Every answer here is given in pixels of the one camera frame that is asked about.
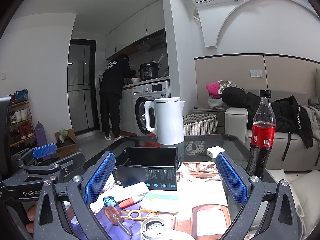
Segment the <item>ceiling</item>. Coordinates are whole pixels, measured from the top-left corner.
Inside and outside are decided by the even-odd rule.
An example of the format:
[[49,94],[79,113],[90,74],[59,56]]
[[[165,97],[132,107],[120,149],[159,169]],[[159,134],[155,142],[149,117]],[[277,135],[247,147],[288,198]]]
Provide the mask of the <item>ceiling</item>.
[[74,31],[108,34],[158,0],[24,0],[13,18],[39,13],[76,13]]

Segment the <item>rice cooker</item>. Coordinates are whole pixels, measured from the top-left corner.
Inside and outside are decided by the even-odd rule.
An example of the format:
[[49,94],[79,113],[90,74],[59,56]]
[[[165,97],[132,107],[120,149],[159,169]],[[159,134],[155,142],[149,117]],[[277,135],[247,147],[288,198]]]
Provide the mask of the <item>rice cooker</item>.
[[158,77],[158,64],[154,62],[143,63],[140,65],[141,81]]

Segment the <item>human hand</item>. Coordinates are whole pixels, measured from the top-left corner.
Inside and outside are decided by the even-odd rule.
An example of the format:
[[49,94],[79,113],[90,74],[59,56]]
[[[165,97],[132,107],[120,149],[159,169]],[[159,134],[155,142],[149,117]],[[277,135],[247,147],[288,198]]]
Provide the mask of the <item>human hand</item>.
[[30,234],[33,234],[33,228],[34,228],[33,221],[35,221],[35,217],[36,217],[37,204],[38,204],[38,201],[36,201],[36,203],[27,212],[28,219],[32,222],[32,223],[26,224],[26,230]]

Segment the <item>metal screw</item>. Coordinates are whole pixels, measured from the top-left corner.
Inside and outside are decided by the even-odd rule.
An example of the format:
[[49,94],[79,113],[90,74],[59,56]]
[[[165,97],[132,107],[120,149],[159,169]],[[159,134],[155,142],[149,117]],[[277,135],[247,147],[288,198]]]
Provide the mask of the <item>metal screw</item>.
[[250,179],[253,181],[253,182],[258,182],[259,181],[259,178],[257,176],[251,176]]
[[74,182],[79,182],[81,179],[82,179],[81,176],[78,176],[78,175],[72,178]]
[[288,182],[285,180],[285,179],[281,179],[281,184],[283,186],[287,186],[288,185]]
[[45,186],[49,186],[51,184],[51,181],[50,180],[46,180],[45,182],[44,182],[44,185]]

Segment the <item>black box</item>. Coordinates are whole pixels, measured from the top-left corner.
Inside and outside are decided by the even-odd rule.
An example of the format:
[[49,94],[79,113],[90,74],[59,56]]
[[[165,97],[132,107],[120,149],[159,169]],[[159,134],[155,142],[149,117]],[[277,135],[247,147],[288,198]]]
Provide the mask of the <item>black box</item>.
[[149,189],[177,190],[177,148],[126,148],[116,158],[112,174],[116,185],[144,182]]

